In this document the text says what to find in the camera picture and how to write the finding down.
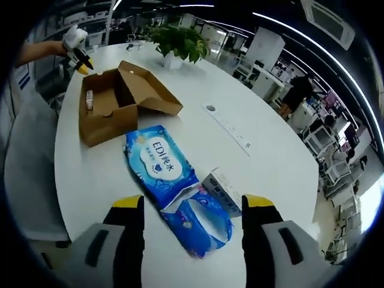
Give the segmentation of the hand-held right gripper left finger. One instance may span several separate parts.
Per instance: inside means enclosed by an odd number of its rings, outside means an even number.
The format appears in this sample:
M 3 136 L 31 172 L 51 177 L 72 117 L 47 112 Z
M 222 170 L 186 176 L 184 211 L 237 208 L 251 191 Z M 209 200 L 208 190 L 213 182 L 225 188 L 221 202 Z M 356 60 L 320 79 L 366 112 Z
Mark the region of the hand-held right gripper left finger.
M 103 222 L 94 223 L 72 242 L 56 271 L 63 287 L 141 287 L 145 240 L 144 197 L 113 203 Z

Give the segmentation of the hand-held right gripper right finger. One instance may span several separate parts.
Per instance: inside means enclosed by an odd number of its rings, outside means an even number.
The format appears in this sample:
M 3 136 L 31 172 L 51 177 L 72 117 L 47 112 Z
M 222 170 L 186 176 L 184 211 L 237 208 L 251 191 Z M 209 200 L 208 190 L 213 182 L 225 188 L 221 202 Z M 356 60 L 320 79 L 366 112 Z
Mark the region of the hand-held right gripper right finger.
M 319 245 L 267 198 L 242 196 L 246 287 L 321 287 L 329 265 Z

